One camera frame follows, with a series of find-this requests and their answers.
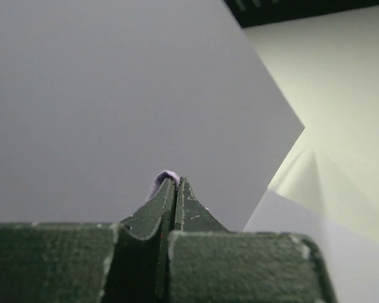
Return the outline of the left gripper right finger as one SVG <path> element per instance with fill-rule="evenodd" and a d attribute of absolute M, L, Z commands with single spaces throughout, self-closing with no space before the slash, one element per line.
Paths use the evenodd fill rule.
<path fill-rule="evenodd" d="M 186 178 L 169 234 L 170 302 L 336 302 L 324 257 L 308 236 L 231 232 Z"/>

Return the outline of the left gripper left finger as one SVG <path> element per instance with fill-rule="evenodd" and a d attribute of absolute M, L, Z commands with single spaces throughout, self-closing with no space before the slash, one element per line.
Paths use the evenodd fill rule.
<path fill-rule="evenodd" d="M 0 223 L 0 302 L 156 302 L 174 182 L 115 223 Z"/>

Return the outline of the purple t shirt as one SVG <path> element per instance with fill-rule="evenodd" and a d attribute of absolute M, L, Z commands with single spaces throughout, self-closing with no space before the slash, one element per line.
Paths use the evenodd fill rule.
<path fill-rule="evenodd" d="M 152 188 L 147 196 L 146 202 L 150 201 L 158 193 L 162 183 L 166 179 L 172 180 L 174 182 L 175 187 L 178 188 L 180 177 L 173 171 L 163 170 L 155 177 Z"/>

